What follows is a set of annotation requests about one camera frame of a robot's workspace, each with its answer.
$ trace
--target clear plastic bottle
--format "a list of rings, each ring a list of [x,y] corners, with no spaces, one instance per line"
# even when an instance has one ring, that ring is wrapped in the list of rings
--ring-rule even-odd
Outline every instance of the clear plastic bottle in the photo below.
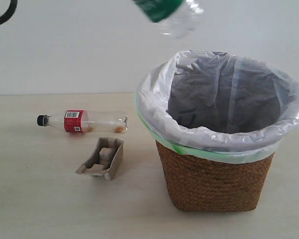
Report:
[[[201,22],[204,10],[197,0],[134,0],[164,35],[182,38]]]
[[[62,132],[124,133],[128,128],[128,115],[124,112],[93,112],[85,110],[61,111],[54,115],[40,115],[39,126],[51,126]]]

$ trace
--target trash can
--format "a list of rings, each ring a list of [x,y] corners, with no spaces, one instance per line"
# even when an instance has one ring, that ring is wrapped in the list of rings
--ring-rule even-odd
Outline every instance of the trash can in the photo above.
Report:
[[[280,141],[299,124],[299,83],[266,63],[181,51],[135,94],[182,211],[256,208]]]

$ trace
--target black bottle cap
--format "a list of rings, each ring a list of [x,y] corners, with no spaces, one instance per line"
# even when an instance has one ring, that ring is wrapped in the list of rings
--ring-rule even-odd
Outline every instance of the black bottle cap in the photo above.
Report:
[[[47,115],[38,116],[37,123],[39,126],[47,126],[48,122],[49,122],[49,119],[48,119]]]

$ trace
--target garbage bag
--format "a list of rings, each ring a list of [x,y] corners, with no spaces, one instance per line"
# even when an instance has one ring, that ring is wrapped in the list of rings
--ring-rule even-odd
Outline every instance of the garbage bag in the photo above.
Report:
[[[273,148],[299,124],[299,82],[250,58],[181,51],[142,80],[136,108],[164,140],[243,155]]]

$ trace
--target woven basket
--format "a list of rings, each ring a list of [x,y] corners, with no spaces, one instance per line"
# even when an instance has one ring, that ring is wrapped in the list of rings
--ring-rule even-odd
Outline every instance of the woven basket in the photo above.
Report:
[[[274,157],[229,164],[179,155],[159,142],[156,145],[170,199],[186,212],[254,210]]]

